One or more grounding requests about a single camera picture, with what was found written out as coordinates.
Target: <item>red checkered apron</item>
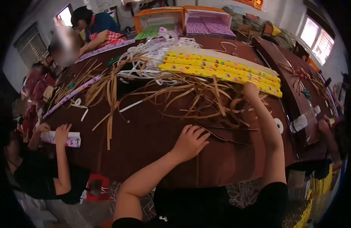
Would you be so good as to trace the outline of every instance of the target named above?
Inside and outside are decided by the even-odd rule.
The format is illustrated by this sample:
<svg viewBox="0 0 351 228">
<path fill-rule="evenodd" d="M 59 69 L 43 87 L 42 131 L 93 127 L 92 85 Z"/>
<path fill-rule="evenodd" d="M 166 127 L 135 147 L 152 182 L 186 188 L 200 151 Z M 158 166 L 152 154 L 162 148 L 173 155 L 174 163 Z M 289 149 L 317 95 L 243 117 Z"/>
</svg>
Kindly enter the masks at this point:
<svg viewBox="0 0 351 228">
<path fill-rule="evenodd" d="M 92 16 L 92 21 L 93 21 L 93 23 L 92 23 L 93 26 L 96 26 L 94 24 L 94 15 Z M 89 39 L 91 41 L 94 40 L 97 36 L 98 36 L 98 33 L 91 34 L 90 30 L 89 30 Z M 124 37 L 124 36 L 119 38 L 120 36 L 122 36 L 121 33 L 115 33 L 115 32 L 112 32 L 112 31 L 108 30 L 108 33 L 107 33 L 107 36 L 106 36 L 106 40 L 105 40 L 105 42 L 103 44 L 101 44 L 99 46 L 99 48 L 102 48 L 102 47 L 104 47 L 106 45 L 109 45 L 109 44 L 116 44 L 116 43 L 120 43 L 122 41 L 127 40 L 126 37 Z"/>
</svg>

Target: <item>white tape roll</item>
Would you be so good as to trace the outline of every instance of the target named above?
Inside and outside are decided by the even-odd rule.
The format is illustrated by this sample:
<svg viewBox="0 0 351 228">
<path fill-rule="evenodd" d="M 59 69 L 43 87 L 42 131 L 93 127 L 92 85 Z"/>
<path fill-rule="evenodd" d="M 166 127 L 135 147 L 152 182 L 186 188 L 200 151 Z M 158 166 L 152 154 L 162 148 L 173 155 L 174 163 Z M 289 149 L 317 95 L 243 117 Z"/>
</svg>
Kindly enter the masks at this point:
<svg viewBox="0 0 351 228">
<path fill-rule="evenodd" d="M 274 121 L 277 124 L 277 127 L 279 129 L 280 134 L 282 134 L 283 133 L 283 129 L 284 129 L 282 121 L 280 119 L 278 119 L 278 118 L 274 118 Z"/>
<path fill-rule="evenodd" d="M 82 103 L 82 100 L 81 100 L 80 98 L 78 98 L 78 99 L 75 101 L 74 106 L 79 106 L 79 105 L 81 105 L 81 103 Z"/>
</svg>

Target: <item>hand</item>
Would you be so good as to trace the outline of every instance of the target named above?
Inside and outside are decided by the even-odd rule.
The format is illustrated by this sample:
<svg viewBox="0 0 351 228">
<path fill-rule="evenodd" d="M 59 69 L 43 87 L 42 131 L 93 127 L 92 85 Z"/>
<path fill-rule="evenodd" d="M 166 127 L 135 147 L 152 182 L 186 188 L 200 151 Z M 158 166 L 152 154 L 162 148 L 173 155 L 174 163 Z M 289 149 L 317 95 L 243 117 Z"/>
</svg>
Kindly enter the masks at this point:
<svg viewBox="0 0 351 228">
<path fill-rule="evenodd" d="M 324 115 L 324 121 L 326 121 L 326 123 L 328 123 L 328 126 L 331 128 L 330 119 L 328 118 L 328 116 L 326 114 Z"/>
<path fill-rule="evenodd" d="M 330 132 L 330 127 L 329 127 L 328 123 L 325 120 L 320 120 L 319 121 L 319 130 L 325 135 L 331 133 Z"/>
<path fill-rule="evenodd" d="M 251 82 L 244 83 L 242 93 L 244 94 L 244 97 L 249 101 L 256 97 L 259 98 L 259 89 L 255 84 L 252 84 Z"/>
<path fill-rule="evenodd" d="M 191 124 L 183 128 L 177 142 L 170 151 L 179 164 L 196 157 L 200 151 L 210 143 L 206 141 L 206 139 L 211 134 L 206 133 L 200 137 L 203 132 L 205 132 L 204 128 Z"/>
<path fill-rule="evenodd" d="M 82 55 L 84 55 L 84 53 L 88 50 L 88 45 L 89 43 L 86 43 L 80 50 L 79 52 L 79 57 L 81 57 Z"/>
<path fill-rule="evenodd" d="M 37 126 L 35 131 L 39 132 L 39 133 L 48 132 L 48 131 L 50 131 L 50 126 L 47 123 L 42 123 L 39 126 Z"/>
<path fill-rule="evenodd" d="M 68 133 L 71 128 L 71 124 L 68 126 L 66 125 L 61 125 L 58 127 L 55 131 L 55 143 L 57 145 L 62 145 L 65 146 L 65 142 L 68 139 Z"/>
<path fill-rule="evenodd" d="M 29 134 L 28 134 L 28 129 L 27 129 L 26 135 L 22 135 L 22 137 L 23 137 L 23 142 L 24 142 L 24 143 L 29 143 L 29 142 L 30 142 L 30 138 L 29 138 Z"/>
</svg>

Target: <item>plastic bottle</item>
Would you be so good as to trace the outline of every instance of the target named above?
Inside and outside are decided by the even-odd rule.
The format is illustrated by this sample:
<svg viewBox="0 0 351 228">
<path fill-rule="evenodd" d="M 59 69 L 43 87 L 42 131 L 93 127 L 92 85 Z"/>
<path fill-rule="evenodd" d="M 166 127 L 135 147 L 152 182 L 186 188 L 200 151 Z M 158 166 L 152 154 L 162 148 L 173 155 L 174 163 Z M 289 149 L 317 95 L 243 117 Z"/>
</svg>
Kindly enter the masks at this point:
<svg viewBox="0 0 351 228">
<path fill-rule="evenodd" d="M 321 112 L 320 106 L 317 105 L 315 108 L 312 108 L 312 104 L 310 103 L 310 107 L 310 112 L 305 112 L 290 123 L 290 130 L 292 133 L 304 129 L 309 124 L 317 124 L 316 116 Z"/>
</svg>

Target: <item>cardboard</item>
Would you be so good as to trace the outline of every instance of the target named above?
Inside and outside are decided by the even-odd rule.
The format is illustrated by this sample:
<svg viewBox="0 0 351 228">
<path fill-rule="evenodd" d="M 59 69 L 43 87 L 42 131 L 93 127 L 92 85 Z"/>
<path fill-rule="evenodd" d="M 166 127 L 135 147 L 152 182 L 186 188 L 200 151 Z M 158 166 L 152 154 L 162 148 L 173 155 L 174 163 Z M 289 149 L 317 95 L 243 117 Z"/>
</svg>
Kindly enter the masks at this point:
<svg viewBox="0 0 351 228">
<path fill-rule="evenodd" d="M 240 31 L 249 31 L 249 35 L 246 36 L 244 34 L 242 34 Z M 251 37 L 259 37 L 261 36 L 261 32 L 258 32 L 256 28 L 254 28 L 251 25 L 244 25 L 241 24 L 239 25 L 238 29 L 237 29 L 237 40 L 240 41 L 244 41 L 246 43 L 250 43 L 251 42 Z"/>
</svg>

